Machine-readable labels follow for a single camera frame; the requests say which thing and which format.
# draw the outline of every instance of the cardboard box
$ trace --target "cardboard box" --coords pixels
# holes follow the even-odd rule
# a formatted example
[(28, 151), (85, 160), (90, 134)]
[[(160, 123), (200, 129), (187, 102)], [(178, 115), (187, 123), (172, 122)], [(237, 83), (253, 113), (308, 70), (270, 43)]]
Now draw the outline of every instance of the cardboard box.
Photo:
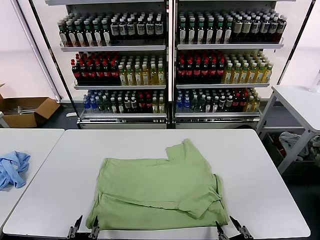
[[(34, 113), (8, 114), (18, 106), (35, 108)], [(55, 100), (49, 97), (15, 97), (3, 98), (0, 94), (0, 112), (4, 113), (3, 119), (10, 128), (35, 128), (44, 124), (59, 108)]]

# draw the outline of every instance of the blue cloth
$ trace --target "blue cloth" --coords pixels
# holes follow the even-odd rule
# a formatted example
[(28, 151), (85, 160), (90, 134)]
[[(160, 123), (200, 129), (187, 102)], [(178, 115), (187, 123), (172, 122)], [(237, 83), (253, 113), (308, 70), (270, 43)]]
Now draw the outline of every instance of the blue cloth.
[(13, 151), (0, 156), (0, 190), (12, 183), (17, 189), (26, 184), (19, 173), (27, 171), (30, 155)]

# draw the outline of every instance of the green shirt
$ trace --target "green shirt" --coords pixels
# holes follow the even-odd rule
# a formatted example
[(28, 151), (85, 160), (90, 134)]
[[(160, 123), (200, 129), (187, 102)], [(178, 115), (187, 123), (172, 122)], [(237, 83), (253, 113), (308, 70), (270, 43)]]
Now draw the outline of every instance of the green shirt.
[(189, 139), (168, 159), (106, 158), (86, 220), (101, 230), (161, 230), (228, 224), (220, 178)]

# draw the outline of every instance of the shelf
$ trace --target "shelf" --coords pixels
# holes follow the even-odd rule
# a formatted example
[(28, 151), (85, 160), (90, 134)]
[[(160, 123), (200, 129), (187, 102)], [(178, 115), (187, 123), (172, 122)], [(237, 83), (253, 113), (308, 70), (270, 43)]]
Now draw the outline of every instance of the shelf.
[(236, 119), (236, 118), (259, 118), (260, 112), (186, 112), (176, 113), (175, 117), (186, 119)]
[(156, 3), (164, 0), (45, 0), (49, 6), (78, 4)]
[(255, 44), (178, 44), (178, 50), (196, 49), (280, 49), (284, 44), (255, 43)]
[(140, 89), (166, 89), (166, 85), (134, 85), (134, 86), (78, 86), (76, 90), (140, 90)]
[(229, 88), (266, 88), (269, 83), (238, 84), (178, 84), (177, 89), (229, 89)]

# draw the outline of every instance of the white table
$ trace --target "white table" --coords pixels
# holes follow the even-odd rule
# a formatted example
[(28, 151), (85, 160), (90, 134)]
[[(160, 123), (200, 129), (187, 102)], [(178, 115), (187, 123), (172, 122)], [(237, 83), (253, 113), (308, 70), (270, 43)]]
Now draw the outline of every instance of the white table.
[(267, 131), (286, 129), (285, 127), (265, 127), (266, 120), (276, 100), (280, 101), (305, 129), (291, 151), (287, 152), (278, 166), (278, 171), (283, 174), (309, 140), (320, 134), (320, 93), (308, 91), (303, 86), (276, 85), (272, 86), (272, 89), (273, 93), (256, 126), (256, 133), (260, 139), (264, 138)]
[(28, 171), (20, 173), (26, 185), (15, 188), (10, 184), (0, 190), (0, 233), (10, 213), (64, 131), (64, 129), (0, 128), (0, 156), (12, 151), (31, 155)]
[[(92, 207), (106, 157), (166, 158), (189, 138), (222, 177), (228, 213), (257, 239), (307, 237), (310, 230), (272, 160), (251, 129), (67, 130), (3, 228), (8, 235), (65, 238)], [(238, 232), (230, 222), (229, 237)], [(216, 227), (156, 231), (104, 230), (100, 239), (209, 240)]]

